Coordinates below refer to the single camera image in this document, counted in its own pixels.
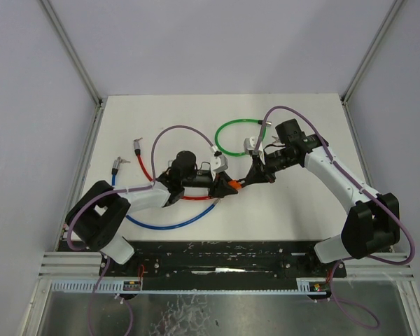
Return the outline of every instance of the white wall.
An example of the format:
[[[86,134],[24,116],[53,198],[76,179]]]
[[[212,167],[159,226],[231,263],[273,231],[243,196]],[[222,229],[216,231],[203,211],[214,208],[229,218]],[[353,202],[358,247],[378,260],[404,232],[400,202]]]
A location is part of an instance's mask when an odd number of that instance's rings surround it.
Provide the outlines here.
[[[103,96],[342,93],[393,0],[52,0]]]
[[[0,335],[53,248],[94,105],[35,0],[0,0]]]
[[[372,179],[396,194],[415,239],[420,289],[420,0],[403,8],[350,107]]]

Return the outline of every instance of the connector plug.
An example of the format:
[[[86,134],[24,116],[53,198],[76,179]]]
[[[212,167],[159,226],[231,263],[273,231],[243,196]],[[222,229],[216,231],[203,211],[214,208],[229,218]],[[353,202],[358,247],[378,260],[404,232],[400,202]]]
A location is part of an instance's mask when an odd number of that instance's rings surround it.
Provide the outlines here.
[[[132,144],[134,145],[134,152],[136,156],[140,156],[141,154],[141,149],[140,149],[140,140],[142,140],[143,138],[138,138],[135,139]]]
[[[259,120],[259,121],[257,121],[257,123],[258,123],[259,125],[262,125],[262,124],[263,124],[263,120]],[[266,122],[266,127],[271,127],[271,126],[272,126],[272,122],[267,121],[267,122]]]
[[[127,161],[125,159],[122,159],[120,156],[117,157],[115,159],[115,161],[113,161],[113,166],[112,166],[112,175],[116,175],[118,173],[118,170],[120,170],[120,165],[122,163],[131,163],[130,161]]]

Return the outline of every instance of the aluminum frame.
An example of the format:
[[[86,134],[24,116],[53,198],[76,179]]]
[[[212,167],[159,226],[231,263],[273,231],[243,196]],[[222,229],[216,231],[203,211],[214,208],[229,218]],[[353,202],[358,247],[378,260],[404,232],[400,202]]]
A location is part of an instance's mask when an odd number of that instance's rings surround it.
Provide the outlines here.
[[[382,44],[384,37],[397,18],[398,14],[401,12],[401,9],[406,4],[407,0],[395,0],[392,3],[391,8],[386,14],[386,17],[384,18],[383,22],[378,28],[377,33],[375,34],[374,38],[372,39],[371,44],[369,45],[369,48],[367,49],[363,59],[361,60],[355,74],[353,75],[353,78],[351,79],[349,85],[347,86],[347,89],[345,90],[344,94],[341,97],[341,100],[343,102],[348,102],[355,92],[358,84],[361,81],[361,78],[363,77],[364,73],[367,71],[370,62],[372,61],[373,57],[376,55],[380,45]]]
[[[53,5],[50,3],[50,0],[38,0],[38,2],[41,5],[42,10],[47,16],[48,20],[50,21],[53,29],[55,30],[56,35],[59,37],[65,52],[70,57],[70,60],[73,63],[73,67],[81,78],[85,88],[89,92],[90,98],[92,98],[96,105],[101,104],[102,98],[98,93],[95,84],[90,79],[87,70],[85,70],[85,67],[81,62],[75,48],[73,47],[73,44],[70,42],[70,38],[67,35],[67,32],[65,31],[65,28],[62,25],[59,17],[57,16]]]
[[[374,256],[392,261],[406,259],[406,253],[374,253]],[[45,280],[98,280],[102,266],[99,252],[45,252],[39,278]],[[346,278],[335,281],[414,281],[410,265],[394,266],[363,258],[346,260]],[[135,280],[134,277],[114,277],[117,280]],[[325,281],[324,278],[298,278],[299,281]]]
[[[41,326],[43,312],[48,301],[52,281],[49,279],[39,279],[34,290],[33,297],[29,302],[26,321],[21,325],[17,335],[36,336]]]
[[[97,105],[94,110],[94,115],[92,122],[90,123],[89,130],[87,131],[87,136],[85,138],[85,143],[83,150],[81,151],[80,162],[78,168],[76,169],[75,177],[73,180],[73,185],[70,189],[69,198],[65,206],[64,213],[60,220],[61,225],[56,236],[55,246],[53,250],[57,250],[57,245],[62,238],[64,232],[64,219],[67,216],[70,209],[77,203],[81,198],[81,193],[83,191],[85,177],[87,175],[87,170],[92,159],[93,148],[95,147],[95,142],[97,141],[99,126],[103,118],[104,108],[106,107],[107,99],[105,99],[101,104]]]
[[[401,301],[406,312],[412,334],[420,336],[420,299],[414,282],[398,282]]]

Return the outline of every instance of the white table surface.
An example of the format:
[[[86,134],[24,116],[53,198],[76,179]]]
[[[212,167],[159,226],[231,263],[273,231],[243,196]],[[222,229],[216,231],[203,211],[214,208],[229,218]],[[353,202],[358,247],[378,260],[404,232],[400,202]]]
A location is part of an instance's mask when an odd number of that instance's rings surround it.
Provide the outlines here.
[[[117,186],[145,184],[134,155],[132,140],[141,140],[141,156],[151,172],[151,146],[154,138],[171,125],[189,125],[214,140],[223,123],[236,118],[263,119],[275,105],[292,107],[307,116],[330,143],[337,156],[363,179],[363,173],[351,138],[347,119],[337,94],[213,94],[165,96],[111,96],[94,147],[85,180],[85,193],[98,180],[111,182],[113,161],[121,156]],[[269,119],[263,144],[270,144],[274,127],[294,118],[291,112],[275,111]],[[299,124],[312,134],[303,120]],[[237,124],[224,129],[220,142],[229,151],[241,151],[244,138],[258,135],[259,125]],[[198,166],[209,161],[209,146],[200,136],[185,129],[167,132],[155,151],[157,175],[167,168],[182,150],[196,154]],[[228,174],[233,179],[245,177],[251,166],[249,156],[229,157]],[[330,191],[306,169],[294,166],[276,174],[274,184],[251,185],[238,195],[228,196],[199,221],[176,230],[155,231],[124,220],[119,233],[128,240],[306,240],[338,235],[347,215]],[[186,190],[188,195],[205,195],[206,190]],[[213,201],[181,200],[163,209],[147,209],[133,217],[153,225],[179,223],[192,218]]]

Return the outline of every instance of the cable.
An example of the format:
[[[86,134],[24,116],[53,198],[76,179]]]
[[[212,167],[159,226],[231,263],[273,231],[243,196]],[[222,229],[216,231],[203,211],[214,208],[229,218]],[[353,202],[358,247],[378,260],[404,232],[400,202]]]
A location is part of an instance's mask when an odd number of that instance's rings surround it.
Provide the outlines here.
[[[336,271],[337,267],[340,265],[340,263],[341,263],[341,260],[338,260],[335,263],[335,266],[333,266],[333,268],[331,270],[331,273],[330,273],[329,282],[330,282],[331,297],[336,302],[336,305],[339,307],[339,309],[341,309],[341,312],[343,312],[344,315],[347,316],[353,323],[355,323],[358,326],[363,327],[365,329],[369,329],[369,330],[379,329],[379,327],[381,326],[381,322],[379,321],[377,315],[375,315],[375,313],[373,311],[371,311],[366,306],[363,306],[360,303],[353,302],[353,301],[350,301],[350,300],[341,299],[341,298],[338,298],[335,295],[335,292],[333,290],[333,282],[334,282],[333,281],[333,277],[334,277],[335,271]],[[358,308],[366,311],[369,315],[371,315],[371,317],[373,317],[373,319],[377,322],[377,324],[376,325],[368,325],[368,324],[362,323],[361,321],[358,321],[356,318],[354,318],[352,315],[350,315],[347,310],[345,310],[343,308],[343,306],[341,305],[341,303],[344,303],[346,305],[352,305],[352,306],[358,307]]]
[[[146,170],[145,165],[143,164],[143,160],[141,159],[140,155],[137,155],[137,160],[139,161],[139,165],[140,165],[141,170],[143,171],[143,174],[145,174],[145,177],[148,179],[148,181],[151,182],[153,180],[153,178],[151,177],[151,175]]]
[[[92,321],[90,319],[90,313],[92,311],[93,295],[97,291],[98,285],[101,282],[101,280],[104,278],[104,275],[106,274],[110,265],[111,265],[111,259],[109,257],[107,257],[106,266],[104,266],[103,272],[101,272],[101,275],[99,276],[97,283],[93,286],[92,294],[90,295],[89,304],[87,306],[87,327],[89,329],[90,336],[94,336],[94,333],[93,333],[93,330],[92,330]],[[122,301],[125,303],[126,307],[129,309],[130,320],[129,320],[129,326],[127,327],[127,330],[126,330],[126,333],[125,333],[125,336],[128,336],[131,329],[132,329],[132,325],[134,324],[134,313],[132,312],[132,308],[131,308],[131,305],[129,304],[129,302],[126,301],[123,298],[122,298]]]
[[[221,152],[223,152],[224,154],[229,155],[229,156],[243,156],[243,155],[246,155],[245,152],[238,152],[238,153],[236,153],[236,152],[230,152],[230,151],[224,149],[221,146],[221,144],[219,143],[219,140],[218,140],[219,134],[221,133],[221,131],[224,128],[226,128],[227,126],[233,125],[233,124],[237,124],[237,123],[255,123],[255,124],[261,125],[262,124],[262,120],[258,120],[258,119],[235,119],[235,120],[228,121],[225,124],[222,124],[218,128],[218,130],[215,133],[215,144],[217,145],[217,147],[219,148],[219,150]],[[266,134],[266,129],[262,133],[262,137],[263,138],[265,137],[265,134]]]
[[[367,190],[363,189],[362,185],[357,182],[357,180],[355,180],[347,171],[345,171],[345,169],[343,169],[340,164],[338,164],[336,162],[336,160],[334,159],[333,155],[331,154],[331,152],[328,150],[328,146],[327,143],[325,142],[325,140],[323,139],[323,137],[321,136],[321,134],[319,133],[319,131],[316,129],[316,127],[304,116],[302,115],[300,112],[297,112],[295,109],[291,108],[291,107],[287,107],[287,106],[274,106],[273,108],[271,108],[266,114],[265,117],[263,119],[262,125],[261,125],[261,129],[260,129],[260,133],[258,135],[258,141],[257,144],[255,145],[255,150],[254,152],[258,152],[258,149],[260,147],[261,141],[263,140],[263,132],[266,128],[266,121],[269,118],[270,114],[272,112],[274,112],[277,109],[284,109],[287,111],[290,111],[292,113],[294,113],[295,115],[301,117],[301,119],[303,119],[308,126],[310,126],[314,133],[316,134],[316,136],[318,137],[319,141],[322,143],[323,149],[325,151],[325,153],[327,154],[327,156],[330,158],[330,161],[332,162],[332,164],[337,168],[337,170],[339,170],[339,172],[344,175],[350,182],[353,183],[353,185],[355,187],[357,187],[357,189],[359,189],[364,195],[366,195],[370,200],[372,200],[378,207],[380,207],[384,212],[386,212],[386,214],[392,218],[392,220],[397,223],[397,225],[400,227],[400,229],[403,231],[403,233],[405,234],[408,242],[409,242],[409,246],[410,246],[410,252],[408,257],[405,260],[402,261],[391,261],[391,260],[387,260],[387,259],[383,259],[380,257],[376,257],[374,255],[369,255],[368,257],[374,260],[378,260],[381,261],[383,263],[386,264],[390,264],[390,265],[406,265],[408,263],[410,263],[412,261],[412,259],[414,259],[415,256],[415,242],[411,236],[411,234],[409,233],[408,229],[404,226],[404,224],[400,221],[400,219],[397,218],[397,216],[395,216],[392,211],[390,211],[389,209],[387,209],[387,207],[384,206],[384,204],[382,204],[377,198],[375,198],[372,194],[370,194]],[[339,266],[339,264],[341,263],[341,260],[338,260],[335,264],[335,266],[333,267],[331,274],[330,274],[330,289],[331,289],[331,294],[333,296],[333,299],[336,302],[336,305],[339,307],[339,309],[341,309],[341,311],[345,314],[345,316],[347,316],[351,321],[353,321],[355,324],[357,324],[358,326],[364,327],[366,329],[370,329],[370,330],[376,330],[380,327],[380,322],[379,319],[377,318],[377,316],[375,314],[373,314],[372,311],[370,311],[367,307],[349,301],[349,300],[344,300],[344,299],[339,299],[336,297],[334,291],[333,291],[333,276],[335,274],[335,270],[336,268]],[[341,303],[345,303],[348,305],[354,305],[357,307],[360,307],[361,309],[364,309],[367,313],[369,313],[377,322],[377,325],[367,325],[364,324],[362,322],[360,322],[359,320],[355,319],[352,315],[350,315],[342,306]]]
[[[143,174],[145,174],[146,178],[151,182],[153,178],[148,173],[148,170],[145,168],[145,164],[143,163],[143,160],[141,159],[141,155],[136,155],[137,160],[139,161],[140,168],[143,171]],[[115,180],[112,180],[112,186],[115,185]],[[188,200],[188,201],[204,201],[204,200],[211,200],[210,196],[199,196],[199,197],[193,197],[193,196],[184,196],[182,197],[182,200]]]
[[[297,112],[295,109],[291,108],[291,107],[287,107],[287,106],[275,106],[273,108],[271,108],[265,115],[262,125],[261,125],[261,129],[260,129],[260,134],[258,135],[258,141],[257,144],[255,145],[255,151],[258,151],[259,147],[260,147],[260,143],[263,140],[262,134],[266,128],[266,122],[267,119],[269,118],[270,114],[272,112],[274,112],[277,109],[284,109],[287,111],[290,111],[292,113],[294,113],[295,115],[301,117],[301,119],[303,119],[308,126],[310,126],[314,133],[316,134],[316,136],[318,137],[318,139],[320,140],[320,142],[322,143],[322,147],[325,151],[325,153],[327,154],[328,158],[330,158],[330,161],[332,162],[332,164],[337,168],[337,170],[339,170],[341,172],[342,175],[344,175],[350,182],[353,183],[353,185],[355,187],[357,187],[357,189],[359,189],[364,195],[366,195],[370,200],[372,200],[378,207],[380,207],[384,212],[386,212],[386,214],[392,218],[392,220],[397,223],[397,225],[400,227],[400,229],[403,231],[403,233],[405,234],[408,242],[409,242],[409,246],[410,246],[410,251],[409,251],[409,255],[405,260],[402,261],[391,261],[391,260],[387,260],[387,259],[383,259],[380,257],[376,257],[374,255],[369,255],[368,257],[374,260],[378,260],[381,261],[383,263],[386,264],[390,264],[390,265],[406,265],[408,263],[410,263],[412,261],[412,259],[414,259],[415,256],[415,241],[413,240],[411,234],[409,233],[409,230],[404,226],[404,224],[400,221],[400,219],[397,218],[397,216],[395,216],[392,211],[390,211],[389,209],[387,209],[387,207],[384,206],[384,204],[382,204],[376,197],[374,197],[372,194],[370,194],[370,192],[368,192],[367,190],[363,189],[362,185],[357,182],[357,180],[355,180],[348,172],[345,171],[345,169],[343,169],[339,163],[336,162],[336,160],[334,159],[333,155],[331,154],[331,152],[328,150],[327,147],[327,143],[325,142],[325,140],[323,139],[323,137],[321,136],[321,134],[319,133],[319,131],[316,129],[316,127],[305,117],[303,116],[300,112]]]
[[[155,138],[155,140],[154,140],[154,143],[153,143],[153,147],[152,147],[152,149],[151,149],[151,168],[152,168],[152,170],[153,170],[153,175],[152,175],[152,177],[153,177],[153,182],[155,183],[155,177],[156,177],[156,175],[155,175],[155,167],[154,167],[154,152],[155,152],[155,146],[157,145],[157,142],[159,141],[159,139],[160,139],[160,137],[163,135],[163,134],[165,134],[166,132],[168,132],[168,131],[170,131],[170,130],[174,130],[175,128],[183,128],[183,129],[185,129],[185,130],[190,130],[190,131],[193,131],[193,132],[195,132],[195,133],[198,133],[201,137],[203,137],[204,138],[204,140],[205,141],[207,141],[208,143],[209,143],[209,145],[210,145],[210,147],[213,147],[214,145],[213,145],[213,143],[211,142],[211,140],[204,134],[204,133],[202,133],[201,131],[198,131],[197,129],[195,129],[195,128],[193,128],[193,127],[190,127],[190,126],[185,126],[185,125],[175,125],[175,126],[170,126],[170,127],[168,127],[168,128],[165,128],[163,131],[161,131],[161,133],[159,133],[159,135],[157,135],[157,137]]]
[[[115,182],[116,182],[116,175],[112,175],[112,184],[114,184]],[[210,206],[207,209],[203,210],[203,212],[201,212],[199,215],[197,215],[197,216],[195,216],[195,217],[193,217],[193,218],[191,218],[189,220],[186,220],[185,222],[179,223],[179,224],[173,224],[173,225],[167,225],[167,226],[150,225],[150,224],[142,223],[142,222],[138,221],[137,219],[135,219],[135,218],[133,218],[133,217],[131,217],[129,215],[126,215],[126,219],[129,222],[132,222],[135,225],[138,225],[138,226],[140,226],[142,228],[146,228],[146,229],[150,229],[150,230],[173,230],[173,229],[179,229],[179,228],[182,228],[184,226],[187,226],[187,225],[189,225],[191,223],[194,223],[198,219],[201,219],[202,217],[204,217],[205,215],[207,215],[217,205],[218,202],[219,202],[219,199],[216,199],[215,202],[213,202],[212,204],[210,204]]]

